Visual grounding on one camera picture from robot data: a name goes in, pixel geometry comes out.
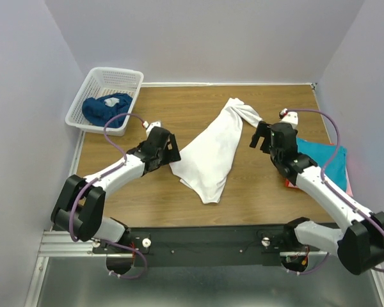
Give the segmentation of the white t shirt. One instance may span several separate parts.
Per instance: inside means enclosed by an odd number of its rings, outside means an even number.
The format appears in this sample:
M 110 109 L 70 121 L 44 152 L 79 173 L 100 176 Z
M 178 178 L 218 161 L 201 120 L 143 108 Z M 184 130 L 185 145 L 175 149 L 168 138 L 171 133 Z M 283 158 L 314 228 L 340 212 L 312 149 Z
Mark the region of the white t shirt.
M 243 122 L 256 127 L 261 117 L 253 107 L 230 98 L 219 115 L 180 151 L 170 164 L 180 182 L 197 193 L 203 204 L 219 203 L 243 131 Z

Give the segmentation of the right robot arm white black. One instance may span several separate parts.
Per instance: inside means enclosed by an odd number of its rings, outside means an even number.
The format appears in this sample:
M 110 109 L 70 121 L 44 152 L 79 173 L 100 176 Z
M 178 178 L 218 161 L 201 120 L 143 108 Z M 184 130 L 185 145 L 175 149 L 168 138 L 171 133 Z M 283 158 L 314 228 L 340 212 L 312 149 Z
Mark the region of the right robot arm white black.
M 298 151 L 297 133 L 289 123 L 259 122 L 250 147 L 269 154 L 279 174 L 318 202 L 337 227 L 300 217 L 284 225 L 276 242 L 291 251 L 312 246 L 335 255 L 354 275 L 377 269 L 384 262 L 384 212 L 373 213 L 325 177 L 315 160 Z

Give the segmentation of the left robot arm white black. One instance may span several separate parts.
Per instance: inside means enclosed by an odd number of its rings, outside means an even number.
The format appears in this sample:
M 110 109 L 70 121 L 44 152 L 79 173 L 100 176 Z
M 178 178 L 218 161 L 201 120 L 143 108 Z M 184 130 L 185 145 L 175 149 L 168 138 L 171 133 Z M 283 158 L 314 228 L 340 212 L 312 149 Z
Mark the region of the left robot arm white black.
M 114 252 L 121 253 L 129 245 L 127 227 L 104 217 L 107 198 L 129 182 L 178 161 L 180 153 L 175 135 L 154 122 L 147 129 L 147 139 L 114 164 L 84 178 L 69 176 L 58 196 L 51 221 L 68 231 L 74 241 L 106 240 Z

